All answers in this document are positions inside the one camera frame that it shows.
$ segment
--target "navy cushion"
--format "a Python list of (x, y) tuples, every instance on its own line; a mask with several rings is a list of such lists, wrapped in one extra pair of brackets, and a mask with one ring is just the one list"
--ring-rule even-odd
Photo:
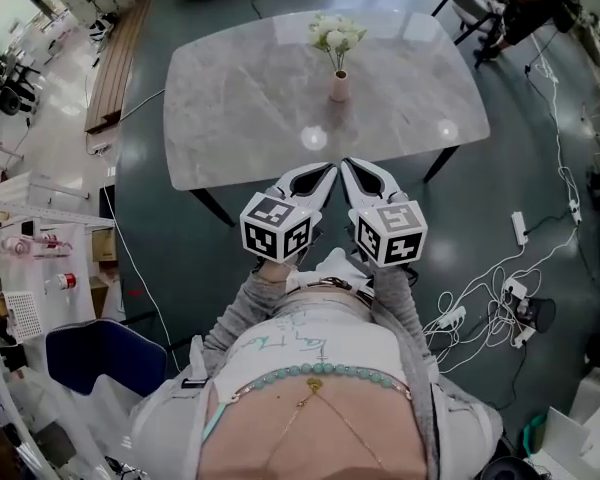
[(145, 397), (165, 380), (167, 352), (124, 325), (101, 318), (47, 334), (49, 375), (63, 386), (89, 395), (107, 375)]

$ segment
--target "white box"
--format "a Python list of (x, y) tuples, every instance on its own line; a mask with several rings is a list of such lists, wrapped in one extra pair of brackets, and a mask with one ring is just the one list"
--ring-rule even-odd
[(256, 193), (240, 214), (242, 246), (276, 263), (308, 247), (320, 212)]
[(428, 227), (417, 201), (351, 211), (357, 213), (352, 219), (356, 244), (378, 266), (420, 259)]

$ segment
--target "table top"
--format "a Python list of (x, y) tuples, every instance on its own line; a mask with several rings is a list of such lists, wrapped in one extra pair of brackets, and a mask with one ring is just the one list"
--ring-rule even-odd
[(247, 23), (174, 52), (164, 137), (176, 189), (278, 178), (348, 156), (386, 160), (489, 135), (471, 72), (435, 18), (342, 14), (368, 29), (345, 57), (351, 97), (342, 103), (328, 97), (328, 55), (307, 44), (314, 12)]

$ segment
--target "flower vase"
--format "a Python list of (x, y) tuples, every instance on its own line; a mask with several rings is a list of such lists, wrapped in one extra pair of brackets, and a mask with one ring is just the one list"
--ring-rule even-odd
[(349, 98), (349, 75), (340, 69), (333, 74), (329, 97), (333, 101), (344, 101)]

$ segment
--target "pegboard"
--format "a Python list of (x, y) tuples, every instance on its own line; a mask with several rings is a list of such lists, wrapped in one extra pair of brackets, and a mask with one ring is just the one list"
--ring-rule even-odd
[(13, 317), (13, 337), (18, 343), (43, 334), (42, 325), (31, 292), (4, 292), (4, 300)]

